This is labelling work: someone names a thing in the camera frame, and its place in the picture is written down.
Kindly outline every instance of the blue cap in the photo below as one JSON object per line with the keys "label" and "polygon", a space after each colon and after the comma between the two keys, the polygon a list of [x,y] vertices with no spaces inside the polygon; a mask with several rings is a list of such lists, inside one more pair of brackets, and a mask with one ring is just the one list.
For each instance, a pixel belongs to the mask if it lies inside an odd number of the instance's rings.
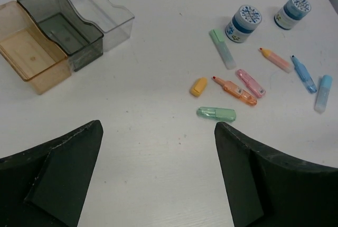
{"label": "blue cap", "polygon": [[324,75],[321,81],[321,87],[330,89],[332,85],[332,76]]}

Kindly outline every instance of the gray transparent bin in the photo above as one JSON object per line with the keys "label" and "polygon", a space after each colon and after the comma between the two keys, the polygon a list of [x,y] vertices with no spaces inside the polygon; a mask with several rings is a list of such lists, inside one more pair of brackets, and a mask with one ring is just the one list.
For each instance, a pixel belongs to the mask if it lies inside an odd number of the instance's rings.
{"label": "gray transparent bin", "polygon": [[95,24],[103,32],[105,52],[130,38],[135,16],[127,8],[109,0],[69,1],[82,19]]}
{"label": "gray transparent bin", "polygon": [[47,38],[69,57],[75,71],[103,54],[103,34],[83,21],[68,0],[17,0]]}

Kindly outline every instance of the plastic bin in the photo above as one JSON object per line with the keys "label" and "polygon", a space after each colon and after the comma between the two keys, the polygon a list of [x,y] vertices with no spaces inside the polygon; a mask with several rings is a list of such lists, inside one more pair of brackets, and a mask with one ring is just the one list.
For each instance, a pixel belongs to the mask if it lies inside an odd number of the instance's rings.
{"label": "plastic bin", "polygon": [[125,7],[109,0],[70,0],[77,13],[95,24],[105,35],[104,51],[130,38],[135,16]]}
{"label": "plastic bin", "polygon": [[103,34],[84,22],[68,0],[17,0],[41,31],[68,55],[75,71],[103,54]]}
{"label": "plastic bin", "polygon": [[37,94],[71,75],[66,54],[15,1],[0,5],[0,53]]}

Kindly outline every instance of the yellow marker cap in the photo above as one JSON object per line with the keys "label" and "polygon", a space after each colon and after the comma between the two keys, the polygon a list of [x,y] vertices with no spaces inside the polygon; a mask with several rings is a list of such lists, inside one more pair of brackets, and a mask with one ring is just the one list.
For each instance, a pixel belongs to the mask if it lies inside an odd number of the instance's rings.
{"label": "yellow marker cap", "polygon": [[196,80],[195,84],[190,89],[190,93],[195,97],[199,97],[204,91],[208,80],[206,78],[199,78]]}

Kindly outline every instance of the orange marker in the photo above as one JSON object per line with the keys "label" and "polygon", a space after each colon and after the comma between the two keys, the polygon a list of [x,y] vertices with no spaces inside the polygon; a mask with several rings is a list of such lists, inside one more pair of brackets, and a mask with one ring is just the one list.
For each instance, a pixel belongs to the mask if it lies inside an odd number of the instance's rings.
{"label": "orange marker", "polygon": [[285,72],[290,73],[292,71],[293,67],[291,66],[291,64],[285,61],[280,56],[276,55],[273,51],[262,48],[260,48],[259,51],[262,53],[262,55],[264,55],[266,59],[280,67]]}
{"label": "orange marker", "polygon": [[255,106],[257,104],[257,99],[250,93],[244,91],[242,88],[237,86],[231,81],[224,81],[223,79],[212,77],[212,79],[223,87],[223,90],[230,93],[234,97],[240,99],[245,104],[249,106]]}

